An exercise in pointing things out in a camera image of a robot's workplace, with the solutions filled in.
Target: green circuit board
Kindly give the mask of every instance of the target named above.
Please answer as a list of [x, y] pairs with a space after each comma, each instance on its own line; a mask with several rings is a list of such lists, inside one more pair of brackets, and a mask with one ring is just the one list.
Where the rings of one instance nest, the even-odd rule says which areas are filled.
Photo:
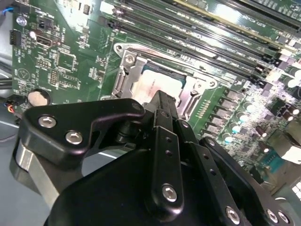
[[[52, 105], [110, 99], [122, 60], [114, 45], [138, 43], [185, 61], [218, 82], [215, 89], [204, 91], [188, 122], [198, 139], [205, 135], [217, 139], [246, 170], [253, 165], [267, 167], [266, 153], [258, 142], [267, 142], [275, 130], [284, 130], [288, 124], [285, 118], [270, 112], [277, 98], [301, 106], [295, 94], [298, 85], [288, 86], [285, 81], [291, 78], [298, 83], [291, 71], [301, 69], [298, 2], [17, 2], [11, 36], [13, 90], [17, 95], [28, 96], [42, 89]], [[277, 60], [285, 62], [285, 66], [274, 63]], [[174, 68], [194, 76], [185, 66]], [[270, 89], [264, 92], [254, 78], [271, 84]], [[218, 115], [217, 108], [225, 108], [223, 101], [229, 100], [229, 91], [239, 95], [230, 100], [227, 115]], [[253, 105], [254, 112], [246, 111], [246, 102]], [[22, 113], [30, 107], [25, 103], [16, 106], [15, 111]], [[248, 121], [240, 121], [238, 113], [244, 113]], [[216, 115], [222, 119], [218, 125], [212, 123]], [[243, 130], [233, 131], [232, 123]], [[258, 135], [258, 126], [269, 129], [266, 137]], [[231, 136], [231, 143], [225, 141], [225, 134]], [[276, 168], [281, 167], [284, 161], [279, 156], [275, 158]]]

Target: ram slot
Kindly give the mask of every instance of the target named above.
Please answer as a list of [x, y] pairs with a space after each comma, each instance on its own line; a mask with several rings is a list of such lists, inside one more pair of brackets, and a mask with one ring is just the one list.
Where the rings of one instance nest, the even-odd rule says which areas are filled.
[[179, 45], [175, 42], [171, 42], [170, 40], [163, 38], [162, 35], [155, 34], [153, 32], [148, 32], [145, 29], [141, 29], [137, 26], [137, 24], [129, 24], [125, 23], [123, 20], [118, 20], [114, 18], [113, 20], [117, 21], [117, 24], [115, 25], [114, 29], [119, 28], [123, 32], [129, 32], [132, 33], [138, 37], [142, 37], [143, 39], [149, 41], [149, 42], [156, 42], [159, 43], [161, 46], [164, 46], [172, 51], [178, 52], [179, 55], [185, 54], [187, 57], [194, 58], [198, 61], [205, 62], [211, 67], [216, 68], [217, 70], [224, 71], [224, 73], [230, 73], [234, 76], [240, 76], [246, 79], [249, 79], [251, 76], [253, 76], [252, 73], [248, 73], [244, 70], [241, 70], [240, 68], [236, 68], [231, 66], [228, 63], [225, 63], [223, 61], [219, 61], [214, 58], [209, 58], [207, 56], [204, 56], [200, 53], [197, 53], [189, 48], [186, 48], [182, 45]]
[[[215, 15], [212, 12], [206, 11], [205, 9], [202, 9], [202, 8], [198, 8], [198, 7], [191, 5], [183, 0], [164, 0], [164, 1], [159, 1], [159, 2], [165, 3], [167, 6], [170, 6], [170, 7], [172, 7], [173, 5], [177, 5], [175, 7], [176, 9], [195, 13], [196, 14], [195, 17], [197, 19], [199, 19], [201, 16], [207, 17], [208, 19], [210, 18], [217, 24], [225, 24], [226, 26], [228, 26], [229, 28], [231, 28], [232, 30], [234, 30], [236, 32], [240, 31], [243, 34], [248, 35], [249, 37], [253, 37], [254, 39], [264, 41], [267, 44], [272, 44], [273, 46], [289, 50], [293, 53], [297, 52], [297, 50], [294, 48], [285, 46], [282, 43], [278, 43], [276, 41], [277, 36], [279, 33], [283, 34], [283, 32], [278, 31], [277, 28], [275, 28], [269, 24], [265, 24], [266, 25], [265, 29], [261, 29], [260, 31], [256, 30], [256, 32], [255, 32], [255, 31], [252, 31], [253, 29], [249, 30], [249, 29], [245, 28], [244, 26], [241, 26], [239, 24], [228, 21], [220, 16]], [[292, 35], [288, 34], [288, 33], [285, 33], [284, 35], [292, 37]]]
[[196, 44], [190, 40], [187, 39], [186, 35], [181, 35], [179, 32], [174, 31], [172, 29], [169, 29], [165, 26], [162, 26], [160, 24], [154, 23], [153, 21], [147, 20], [145, 18], [142, 18], [138, 15], [132, 14], [124, 14], [124, 18], [128, 21], [135, 21], [135, 25], [138, 27], [141, 27], [142, 29], [145, 29], [146, 32], [150, 32], [151, 29], [156, 29], [157, 31], [150, 32], [150, 35], [153, 35], [153, 33], [160, 33], [160, 36], [165, 38], [165, 41], [167, 42], [174, 42], [184, 48], [190, 49], [192, 51], [198, 52], [199, 54], [202, 54], [203, 57], [210, 57], [213, 60], [220, 61], [227, 63], [231, 67], [235, 67], [237, 70], [243, 72], [249, 72], [254, 73], [255, 66], [249, 66], [246, 65], [244, 62], [241, 61], [241, 57], [238, 56], [235, 57], [233, 54], [230, 54], [228, 52], [222, 51], [222, 50], [216, 50], [214, 48], [209, 47], [208, 45], [200, 45]]
[[196, 19], [195, 14], [190, 14], [184, 10], [168, 6], [166, 3], [154, 2], [152, 0], [148, 1], [148, 3], [141, 0], [129, 0], [127, 4], [132, 8], [141, 7], [186, 27], [195, 27], [197, 31], [215, 36], [216, 39], [223, 40], [226, 43], [231, 43], [239, 49], [249, 51], [258, 58], [261, 58], [264, 54], [270, 56], [276, 54], [275, 51], [256, 40], [250, 39], [227, 27], [220, 27], [218, 24], [214, 24], [201, 17]]
[[284, 32], [290, 33], [297, 37], [301, 35], [300, 33], [298, 33], [300, 26], [297, 21], [295, 21], [295, 23], [289, 23], [288, 21], [282, 20], [281, 18], [277, 18], [276, 16], [270, 15], [267, 12], [261, 11], [259, 9], [254, 10], [254, 8], [250, 7], [250, 5], [248, 6], [247, 4], [244, 4], [243, 1], [241, 2], [235, 2], [233, 0], [217, 0], [217, 1], [226, 6], [237, 9], [241, 13], [255, 17], [256, 19], [259, 19], [262, 22], [274, 26], [277, 29], [280, 29]]
[[210, 48], [208, 45], [212, 46], [213, 48], [218, 48], [220, 53], [231, 56], [232, 58], [241, 61], [250, 67], [256, 67], [259, 60], [263, 57], [263, 54], [254, 54], [248, 49], [240, 47], [239, 45], [236, 45], [236, 43], [231, 42], [229, 39], [225, 39], [218, 34], [193, 29], [191, 28], [191, 25], [188, 26], [185, 22], [178, 23], [173, 20], [169, 20], [160, 14], [150, 13], [151, 9], [148, 8], [142, 8], [133, 4], [128, 5], [133, 9], [131, 13], [144, 16], [145, 18], [152, 20], [154, 23], [157, 23], [161, 26], [166, 26], [176, 32], [181, 32], [186, 35], [187, 39], [190, 39], [192, 42], [195, 42], [205, 48]]
[[252, 1], [252, 0], [234, 0], [236, 2], [238, 2], [239, 4], [241, 5], [244, 5], [248, 8], [251, 8], [263, 15], [269, 15], [269, 17], [273, 18], [274, 20], [281, 20], [282, 23], [288, 25], [288, 26], [298, 26], [300, 27], [301, 26], [301, 22], [298, 21], [298, 20], [295, 20], [289, 16], [286, 16], [282, 13], [279, 13], [275, 10], [272, 10], [270, 9], [269, 7], [267, 6], [264, 6], [256, 1]]

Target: capacitor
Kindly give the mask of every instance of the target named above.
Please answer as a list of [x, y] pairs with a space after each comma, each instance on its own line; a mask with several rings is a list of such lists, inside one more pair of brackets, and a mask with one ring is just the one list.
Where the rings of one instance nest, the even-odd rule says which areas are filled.
[[289, 108], [288, 108], [288, 111], [290, 112], [290, 113], [292, 113], [293, 115], [297, 115], [297, 114], [299, 114], [299, 109], [297, 109], [296, 107], [294, 107], [294, 106], [290, 106]]
[[29, 32], [29, 37], [31, 37], [32, 39], [36, 40], [37, 39], [37, 34], [33, 31]]
[[294, 76], [296, 79], [301, 80], [301, 70], [299, 68], [293, 67], [289, 74]]
[[229, 144], [233, 141], [233, 138], [231, 137], [231, 135], [229, 133], [224, 133], [222, 135], [222, 138], [226, 144]]
[[261, 128], [260, 126], [257, 126], [256, 127], [256, 131], [257, 133], [261, 136], [261, 137], [266, 137], [267, 136], [267, 133], [264, 131], [263, 128]]
[[255, 106], [249, 101], [244, 103], [244, 108], [249, 113], [253, 113], [255, 111]]
[[270, 147], [268, 145], [266, 145], [263, 141], [259, 141], [258, 146], [259, 146], [260, 150], [262, 150], [264, 153], [268, 153], [270, 150]]
[[299, 85], [300, 80], [298, 79], [293, 79], [290, 77], [286, 77], [285, 79], [283, 79], [283, 83], [288, 87], [288, 88], [294, 88], [296, 86]]
[[283, 118], [284, 118], [285, 120], [287, 120], [287, 121], [293, 120], [293, 116], [292, 116], [289, 112], [285, 112], [285, 113], [283, 114]]
[[36, 107], [36, 106], [46, 106], [51, 103], [50, 95], [43, 89], [33, 89], [28, 94], [28, 102]]
[[230, 128], [232, 133], [238, 133], [240, 131], [240, 126], [236, 122], [230, 123]]
[[266, 133], [269, 133], [272, 130], [271, 126], [267, 126], [266, 128], [264, 128], [264, 131]]
[[249, 117], [244, 112], [238, 112], [236, 116], [241, 122], [246, 122], [249, 120]]

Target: electronic component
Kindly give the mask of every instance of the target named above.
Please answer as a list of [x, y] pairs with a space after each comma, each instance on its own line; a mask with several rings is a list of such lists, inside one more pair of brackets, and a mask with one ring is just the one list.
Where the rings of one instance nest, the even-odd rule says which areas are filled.
[[291, 121], [285, 130], [301, 145], [301, 125], [296, 120]]
[[297, 87], [292, 96], [297, 100], [301, 100], [301, 87]]
[[240, 129], [240, 132], [239, 133], [241, 133], [241, 134], [246, 134], [248, 132], [248, 130], [246, 129], [246, 128], [241, 128]]
[[264, 119], [270, 121], [273, 118], [272, 115], [267, 114]]
[[276, 130], [268, 139], [268, 142], [282, 159], [298, 165], [301, 164], [301, 147], [291, 140], [289, 135]]
[[299, 109], [297, 109], [295, 106], [292, 106], [292, 105], [288, 107], [288, 111], [290, 113], [292, 113], [293, 115], [298, 115], [300, 112]]
[[223, 117], [229, 116], [230, 112], [227, 111], [226, 109], [222, 108], [222, 107], [217, 107], [215, 109], [215, 114], [223, 118]]
[[244, 113], [244, 112], [238, 112], [236, 114], [236, 117], [241, 121], [241, 122], [246, 122], [249, 120], [249, 117]]
[[226, 98], [222, 98], [221, 101], [220, 101], [220, 104], [222, 107], [226, 108], [226, 109], [231, 109], [235, 106], [237, 106], [236, 103], [226, 99]]
[[210, 133], [218, 133], [219, 128], [211, 123], [206, 125], [206, 130]]
[[292, 67], [289, 74], [294, 76], [298, 80], [301, 79], [301, 69], [300, 68]]
[[248, 101], [244, 103], [244, 108], [249, 113], [253, 113], [256, 109], [255, 106], [251, 102], [248, 102]]
[[291, 77], [286, 77], [284, 80], [283, 80], [283, 83], [288, 87], [288, 88], [294, 88], [296, 86], [299, 85], [300, 81], [297, 80], [297, 79], [293, 79]]
[[10, 31], [10, 36], [9, 36], [10, 45], [20, 46], [21, 45], [21, 38], [22, 38], [21, 32], [16, 31], [16, 30]]
[[228, 99], [232, 99], [232, 100], [238, 100], [238, 99], [241, 99], [243, 97], [243, 95], [241, 93], [237, 93], [233, 90], [227, 90], [227, 92], [225, 93], [225, 96]]
[[287, 121], [293, 120], [293, 116], [289, 112], [285, 112], [282, 116]]
[[39, 17], [38, 20], [38, 28], [40, 29], [51, 29], [54, 26], [54, 22], [51, 19], [45, 18], [45, 17]]
[[232, 138], [232, 136], [231, 136], [229, 133], [224, 133], [224, 134], [222, 135], [222, 138], [223, 138], [223, 141], [224, 141], [226, 144], [232, 143], [232, 141], [233, 141], [233, 138]]
[[215, 137], [216, 136], [216, 134], [213, 134], [207, 130], [202, 130], [201, 135], [202, 135], [202, 137]]
[[236, 122], [231, 122], [229, 127], [231, 128], [232, 133], [240, 132], [240, 126]]
[[43, 89], [33, 89], [28, 94], [28, 102], [36, 107], [36, 106], [46, 106], [50, 105], [51, 97], [50, 95]]
[[263, 128], [260, 126], [256, 127], [256, 132], [261, 136], [261, 137], [266, 137], [268, 134], [264, 131]]
[[297, 115], [299, 110], [291, 104], [287, 104], [283, 100], [277, 98], [275, 104], [271, 107], [270, 112], [276, 117], [283, 117], [287, 121], [293, 120], [293, 115]]
[[261, 95], [262, 95], [263, 97], [268, 97], [268, 96], [270, 95], [270, 92], [267, 91], [267, 90], [263, 90], [263, 91], [261, 92]]
[[221, 126], [223, 124], [223, 119], [218, 116], [211, 116], [210, 122], [214, 125]]
[[87, 4], [84, 5], [83, 13], [86, 14], [86, 15], [90, 14], [90, 6], [89, 5], [87, 5]]
[[43, 36], [37, 36], [36, 39], [38, 44], [41, 44], [43, 46], [51, 47], [52, 46], [52, 41], [50, 39], [44, 38]]
[[279, 35], [277, 38], [277, 41], [281, 42], [281, 43], [287, 43], [288, 39], [282, 35]]
[[296, 49], [300, 49], [301, 48], [301, 44], [296, 42], [294, 45], [293, 45], [294, 48]]
[[241, 150], [242, 152], [248, 152], [250, 150], [250, 147], [243, 147], [243, 149]]
[[258, 146], [260, 150], [263, 151], [264, 153], [268, 153], [270, 150], [270, 147], [261, 140], [258, 141]]

